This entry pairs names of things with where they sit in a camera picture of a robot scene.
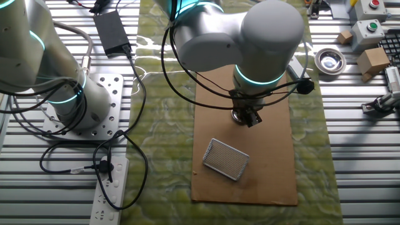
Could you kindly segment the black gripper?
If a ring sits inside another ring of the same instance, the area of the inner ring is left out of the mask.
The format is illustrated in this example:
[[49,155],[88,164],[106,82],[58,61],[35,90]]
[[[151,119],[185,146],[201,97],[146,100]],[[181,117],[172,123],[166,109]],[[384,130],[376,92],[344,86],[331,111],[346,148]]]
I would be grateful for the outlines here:
[[253,106],[243,101],[234,101],[233,106],[233,118],[236,121],[245,121],[249,128],[263,121]]

